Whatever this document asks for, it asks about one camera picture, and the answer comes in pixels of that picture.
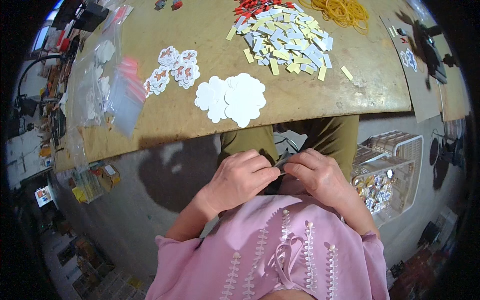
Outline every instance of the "concrete floor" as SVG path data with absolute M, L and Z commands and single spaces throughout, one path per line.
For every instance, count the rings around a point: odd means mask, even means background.
M 438 188 L 438 184 L 436 189 L 433 187 L 429 140 L 435 128 L 440 134 L 444 131 L 440 116 L 420 124 L 414 116 L 404 114 L 363 115 L 360 118 L 359 143 L 371 135 L 394 129 L 424 136 L 423 164 L 415 203 L 403 215 L 380 228 L 388 267 L 411 257 L 428 221 L 435 221 L 441 208 L 461 194 L 463 171 L 452 165 L 441 187 Z M 288 134 L 299 146 L 305 139 L 292 132 Z M 278 148 L 282 152 L 285 146 L 281 144 Z M 154 275 L 157 267 L 154 237 L 164 235 L 178 212 L 208 183 L 216 169 L 218 152 L 219 137 L 212 135 L 112 158 L 109 161 L 120 172 L 121 182 L 91 204 L 79 204 L 66 189 L 66 174 L 60 174 L 60 185 L 57 185 L 60 209 L 75 231 L 88 233 L 117 266 L 149 282 L 149 275 Z

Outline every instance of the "woman's left hand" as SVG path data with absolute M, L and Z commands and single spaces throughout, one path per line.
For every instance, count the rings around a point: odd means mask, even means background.
M 280 170 L 251 149 L 225 158 L 197 196 L 218 214 L 253 199 L 278 176 Z

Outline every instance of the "pink blouse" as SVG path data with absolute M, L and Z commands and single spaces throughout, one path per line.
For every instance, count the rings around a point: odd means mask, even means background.
M 204 239 L 156 237 L 146 299 L 259 299 L 301 289 L 316 299 L 389 299 L 383 245 L 360 236 L 311 196 L 256 196 Z

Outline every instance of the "sleeve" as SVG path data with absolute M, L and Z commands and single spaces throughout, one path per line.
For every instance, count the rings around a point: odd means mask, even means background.
M 157 236 L 155 242 L 158 245 L 158 267 L 155 280 L 148 289 L 146 300 L 157 299 L 175 285 L 202 239 L 195 238 L 180 242 Z
M 386 263 L 384 258 L 384 245 L 377 235 L 369 231 L 362 237 L 363 252 L 367 264 L 370 288 L 374 300 L 390 299 L 387 288 Z

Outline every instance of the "hand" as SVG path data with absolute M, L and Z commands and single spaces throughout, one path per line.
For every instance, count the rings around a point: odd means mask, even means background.
M 284 170 L 298 178 L 307 192 L 326 206 L 337 208 L 358 197 L 335 159 L 311 148 L 291 156 Z
M 280 170 L 251 149 L 225 158 L 199 194 L 218 214 L 253 199 L 278 176 Z

